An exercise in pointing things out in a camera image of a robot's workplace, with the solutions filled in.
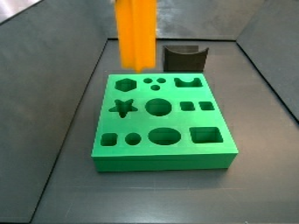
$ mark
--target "metal enclosure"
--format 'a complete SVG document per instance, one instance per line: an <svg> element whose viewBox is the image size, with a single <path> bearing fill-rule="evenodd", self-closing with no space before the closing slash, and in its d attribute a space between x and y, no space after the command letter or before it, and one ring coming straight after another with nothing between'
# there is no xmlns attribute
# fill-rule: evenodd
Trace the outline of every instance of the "metal enclosure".
<svg viewBox="0 0 299 224"><path fill-rule="evenodd" d="M299 120L299 1L265 1L237 43Z"/></svg>
<svg viewBox="0 0 299 224"><path fill-rule="evenodd" d="M0 222L28 222L106 42L97 0L50 0L0 26Z"/></svg>
<svg viewBox="0 0 299 224"><path fill-rule="evenodd" d="M113 5L97 8L109 38L117 37ZM158 39L235 40L264 0L157 0Z"/></svg>

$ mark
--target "large circular hole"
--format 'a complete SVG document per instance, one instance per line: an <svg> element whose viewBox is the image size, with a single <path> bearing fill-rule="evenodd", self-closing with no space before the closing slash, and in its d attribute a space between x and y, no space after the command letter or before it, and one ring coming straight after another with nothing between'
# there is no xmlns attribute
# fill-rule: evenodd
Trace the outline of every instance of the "large circular hole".
<svg viewBox="0 0 299 224"><path fill-rule="evenodd" d="M150 89L152 89L153 91L156 91L156 90L160 89L160 87L158 87L157 85L152 85L152 86L150 86Z"/></svg>
<svg viewBox="0 0 299 224"><path fill-rule="evenodd" d="M125 143L129 145L137 145L141 141L141 137L136 133L130 133L125 136Z"/></svg>
<svg viewBox="0 0 299 224"><path fill-rule="evenodd" d="M146 102L144 108L152 116L165 116L172 111L172 104L166 100L156 98Z"/></svg>
<svg viewBox="0 0 299 224"><path fill-rule="evenodd" d="M165 79L164 79L164 78L158 78L156 81L157 81L158 83L165 83Z"/></svg>
<svg viewBox="0 0 299 224"><path fill-rule="evenodd" d="M153 80L152 79L149 79L149 78L145 78L144 79L144 83L150 83Z"/></svg>
<svg viewBox="0 0 299 224"><path fill-rule="evenodd" d="M160 145L176 144L181 140L181 133L176 129L158 128L149 131L148 139Z"/></svg>

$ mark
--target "square hole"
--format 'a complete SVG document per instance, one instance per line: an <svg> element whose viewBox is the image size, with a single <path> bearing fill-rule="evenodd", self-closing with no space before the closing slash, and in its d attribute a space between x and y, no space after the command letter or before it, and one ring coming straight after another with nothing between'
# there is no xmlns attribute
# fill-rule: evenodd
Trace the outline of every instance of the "square hole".
<svg viewBox="0 0 299 224"><path fill-rule="evenodd" d="M209 101L200 101L200 109L201 110L213 110L215 108Z"/></svg>
<svg viewBox="0 0 299 224"><path fill-rule="evenodd" d="M181 101L180 102L181 110L182 111L193 111L194 107L190 101Z"/></svg>
<svg viewBox="0 0 299 224"><path fill-rule="evenodd" d="M117 134L106 133L101 135L100 145L101 146L113 146L117 144Z"/></svg>
<svg viewBox="0 0 299 224"><path fill-rule="evenodd" d="M220 130L216 127L189 128L190 140L194 144L223 143Z"/></svg>

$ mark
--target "shape sorter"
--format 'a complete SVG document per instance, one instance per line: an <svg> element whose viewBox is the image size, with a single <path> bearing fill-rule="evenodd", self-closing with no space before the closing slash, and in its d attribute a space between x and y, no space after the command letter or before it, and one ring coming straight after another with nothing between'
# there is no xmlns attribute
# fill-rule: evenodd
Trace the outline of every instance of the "shape sorter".
<svg viewBox="0 0 299 224"><path fill-rule="evenodd" d="M201 73L108 76L90 154L98 172L228 168L237 154Z"/></svg>

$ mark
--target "dark gray floor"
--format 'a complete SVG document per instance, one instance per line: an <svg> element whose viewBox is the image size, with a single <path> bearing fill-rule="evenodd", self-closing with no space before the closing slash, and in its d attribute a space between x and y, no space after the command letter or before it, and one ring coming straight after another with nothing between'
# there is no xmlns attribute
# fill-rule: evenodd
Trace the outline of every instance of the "dark gray floor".
<svg viewBox="0 0 299 224"><path fill-rule="evenodd" d="M205 78L239 155L228 170L96 173L89 154L104 86L121 72L109 41L70 126L33 223L297 222L299 129L233 42L209 47Z"/></svg>

